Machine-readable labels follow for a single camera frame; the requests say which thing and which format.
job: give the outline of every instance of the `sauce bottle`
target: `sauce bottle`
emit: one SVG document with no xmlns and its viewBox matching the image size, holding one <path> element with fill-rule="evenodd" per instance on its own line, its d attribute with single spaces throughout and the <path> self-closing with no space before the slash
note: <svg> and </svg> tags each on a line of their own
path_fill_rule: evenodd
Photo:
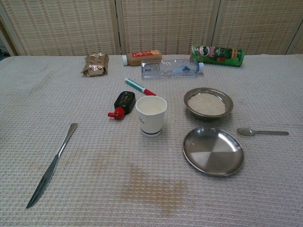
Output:
<svg viewBox="0 0 303 227">
<path fill-rule="evenodd" d="M 158 50 L 139 51 L 122 55 L 123 65 L 139 66 L 141 61 L 162 60 L 161 52 Z"/>
<path fill-rule="evenodd" d="M 114 103 L 115 111 L 109 112 L 107 115 L 116 120 L 122 120 L 124 115 L 129 114 L 134 107 L 136 100 L 134 92 L 122 92 Z"/>
<path fill-rule="evenodd" d="M 244 59 L 244 50 L 192 45 L 190 58 L 210 64 L 241 66 Z"/>
</svg>

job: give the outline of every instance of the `plastic water bottle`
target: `plastic water bottle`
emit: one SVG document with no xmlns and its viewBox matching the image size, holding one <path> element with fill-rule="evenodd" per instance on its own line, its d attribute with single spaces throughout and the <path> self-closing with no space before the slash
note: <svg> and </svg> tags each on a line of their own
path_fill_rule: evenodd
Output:
<svg viewBox="0 0 303 227">
<path fill-rule="evenodd" d="M 162 61 L 142 61 L 142 79 L 195 77 L 202 72 L 204 64 L 196 59 L 177 59 Z"/>
</svg>

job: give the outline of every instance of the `tablecloth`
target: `tablecloth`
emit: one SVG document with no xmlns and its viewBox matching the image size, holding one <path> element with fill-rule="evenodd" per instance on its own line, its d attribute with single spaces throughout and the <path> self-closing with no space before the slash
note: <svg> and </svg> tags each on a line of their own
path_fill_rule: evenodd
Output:
<svg viewBox="0 0 303 227">
<path fill-rule="evenodd" d="M 205 65 L 196 78 L 141 79 L 141 68 L 109 56 L 108 74 L 81 74 L 84 56 L 17 56 L 0 62 L 0 226 L 303 226 L 303 55 L 245 56 L 241 67 Z M 167 55 L 164 59 L 188 58 Z M 145 137 L 135 109 L 107 116 L 122 91 L 163 97 L 161 134 Z M 213 122 L 183 103 L 195 87 L 225 92 L 232 113 Z M 40 200 L 26 209 L 69 125 L 79 123 Z M 233 135 L 243 168 L 210 177 L 183 156 L 200 126 Z M 238 127 L 289 136 L 237 134 Z"/>
</svg>

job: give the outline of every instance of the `red cap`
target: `red cap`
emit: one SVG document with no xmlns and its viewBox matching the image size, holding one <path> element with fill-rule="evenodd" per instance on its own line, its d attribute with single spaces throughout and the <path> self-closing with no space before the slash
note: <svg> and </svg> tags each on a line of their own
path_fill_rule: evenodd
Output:
<svg viewBox="0 0 303 227">
<path fill-rule="evenodd" d="M 116 120 L 122 120 L 124 118 L 125 110 L 122 107 L 117 107 L 114 112 L 109 112 L 107 115 L 113 117 Z"/>
<path fill-rule="evenodd" d="M 157 96 L 155 93 L 151 92 L 149 89 L 145 89 L 144 90 L 144 94 L 146 94 L 147 96 Z"/>
</svg>

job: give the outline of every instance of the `knife handle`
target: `knife handle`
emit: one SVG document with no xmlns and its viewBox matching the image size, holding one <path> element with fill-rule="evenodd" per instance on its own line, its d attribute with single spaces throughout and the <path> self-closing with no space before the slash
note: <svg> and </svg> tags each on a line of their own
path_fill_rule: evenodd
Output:
<svg viewBox="0 0 303 227">
<path fill-rule="evenodd" d="M 71 138 L 71 135 L 73 134 L 73 132 L 76 130 L 76 128 L 78 127 L 78 123 L 73 123 L 71 124 L 70 126 L 70 129 L 68 130 L 66 136 L 65 136 L 65 139 L 62 143 L 62 145 L 60 146 L 58 152 L 57 152 L 57 155 L 60 157 L 61 156 L 61 153 L 63 152 L 67 142 L 70 140 Z"/>
</svg>

